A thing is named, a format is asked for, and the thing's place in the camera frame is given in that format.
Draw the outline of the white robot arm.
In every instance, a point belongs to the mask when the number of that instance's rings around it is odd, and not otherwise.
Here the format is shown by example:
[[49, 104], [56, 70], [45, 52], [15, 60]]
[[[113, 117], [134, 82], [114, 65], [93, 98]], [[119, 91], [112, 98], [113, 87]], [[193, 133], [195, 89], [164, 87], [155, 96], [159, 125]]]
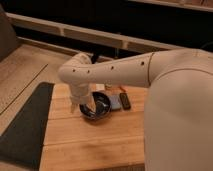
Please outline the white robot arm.
[[146, 171], [213, 171], [213, 53], [176, 49], [93, 64], [79, 53], [59, 69], [74, 104], [91, 83], [146, 87]]

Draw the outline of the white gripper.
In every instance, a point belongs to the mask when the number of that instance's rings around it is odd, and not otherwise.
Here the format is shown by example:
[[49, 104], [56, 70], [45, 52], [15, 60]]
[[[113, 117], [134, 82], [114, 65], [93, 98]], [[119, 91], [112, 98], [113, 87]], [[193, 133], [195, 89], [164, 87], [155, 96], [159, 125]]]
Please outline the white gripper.
[[[70, 85], [71, 113], [75, 112], [77, 104], [88, 104], [91, 101], [91, 90], [88, 84]], [[96, 116], [96, 105], [94, 102], [88, 104], [89, 114], [91, 117]]]

